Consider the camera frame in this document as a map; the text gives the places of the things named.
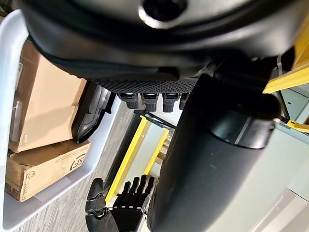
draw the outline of black mechanical part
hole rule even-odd
[[[181,97],[180,97],[180,101],[179,101],[179,109],[183,110],[184,106],[189,98],[190,93],[182,93]]]
[[[279,115],[275,96],[202,76],[162,164],[151,199],[149,229],[206,231],[262,154]]]
[[[142,93],[141,95],[142,101],[146,105],[147,112],[155,112],[156,111],[156,103],[159,98],[159,94],[157,93]]]
[[[103,186],[104,182],[101,178],[94,179],[91,184],[85,206],[88,231],[119,232],[111,212],[105,207]]]
[[[178,93],[163,93],[163,112],[171,113],[174,109],[174,103],[179,100],[180,94]]]
[[[240,50],[249,57],[284,53],[293,45],[309,4],[306,0],[244,0],[239,4],[230,1],[232,5],[225,0],[192,0],[187,2],[188,7],[194,7],[187,14],[192,18],[187,25],[159,30],[142,24],[138,15],[140,1],[121,2],[106,3],[124,11],[112,15],[107,11],[96,14],[62,0],[22,0],[21,8],[29,32],[43,54],[70,63],[188,67],[204,63],[202,51]],[[129,23],[129,13],[141,24],[136,20]]]
[[[111,113],[115,94],[94,82],[87,82],[74,122],[72,136],[77,143],[86,141],[98,128],[105,113]]]
[[[85,211],[89,232],[136,232],[139,231],[144,217],[145,205],[149,202],[155,178],[150,177],[145,192],[147,176],[135,177],[131,186],[126,182],[123,192],[118,195],[113,209],[105,207],[103,180],[96,178],[89,190]]]
[[[137,109],[139,107],[139,96],[137,93],[118,93],[120,100],[126,102],[129,109]]]
[[[196,70],[209,60],[283,54],[309,6],[307,0],[96,3],[22,0],[21,8],[33,43],[48,60],[115,93],[190,93]],[[138,12],[147,4],[176,4],[183,12],[175,20],[183,19],[171,29],[150,28]]]

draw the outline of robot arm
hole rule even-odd
[[[139,232],[155,179],[150,177],[148,184],[146,182],[146,175],[135,177],[132,186],[131,182],[126,182],[123,192],[109,209],[105,207],[103,180],[94,179],[85,207],[89,232]]]

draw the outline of yellow metal bar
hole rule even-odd
[[[309,125],[300,124],[300,123],[295,122],[293,120],[288,121],[287,125],[291,128],[294,128],[297,131],[309,133]]]
[[[151,168],[152,168],[152,166],[153,166],[153,164],[155,162],[155,158],[159,154],[159,151],[160,151],[161,147],[163,146],[163,143],[165,142],[166,138],[168,137],[168,134],[169,134],[169,130],[164,128],[164,133],[163,133],[163,135],[162,135],[162,137],[161,137],[161,139],[160,139],[160,141],[158,143],[158,146],[156,147],[153,155],[151,156],[149,163],[147,164],[147,167],[146,167],[146,169],[144,171],[144,175],[148,175],[149,174],[149,172],[150,172],[150,170],[151,170]]]
[[[121,180],[121,177],[122,177],[123,173],[125,172],[126,166],[129,163],[132,154],[134,153],[135,147],[138,144],[140,136],[141,136],[147,122],[148,121],[146,120],[146,118],[141,116],[141,121],[140,121],[139,127],[137,128],[137,130],[134,134],[132,142],[130,143],[129,148],[126,151],[125,157],[124,157],[124,159],[123,159],[123,161],[120,165],[120,168],[119,168],[119,170],[116,174],[116,177],[115,177],[114,181],[112,182],[111,188],[110,188],[110,190],[109,190],[109,192],[106,196],[106,203],[108,203],[112,199],[112,197],[113,197],[113,195],[114,195],[114,193],[117,189],[117,186],[118,186],[118,184]]]
[[[309,64],[268,82],[263,93],[273,93],[309,83]]]

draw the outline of printed logo on box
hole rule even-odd
[[[82,154],[82,155],[79,156],[79,157],[77,157],[77,158],[73,161],[73,163],[72,163],[72,165],[71,165],[71,167],[70,167],[70,171],[73,170],[73,169],[75,169],[75,168],[77,168],[78,166],[80,166],[80,165],[82,164],[82,162],[84,161],[85,156],[86,156],[86,153],[85,153],[85,154]]]

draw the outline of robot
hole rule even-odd
[[[148,227],[206,231],[278,122],[280,105],[263,89],[291,69],[309,1],[21,0],[20,6],[37,49],[64,71],[117,93],[129,108],[140,95],[155,111],[162,94],[171,112],[180,99],[183,113],[150,200]],[[143,194],[153,184],[141,192],[136,182],[109,210],[103,182],[94,180],[86,204],[90,232],[138,231]]]

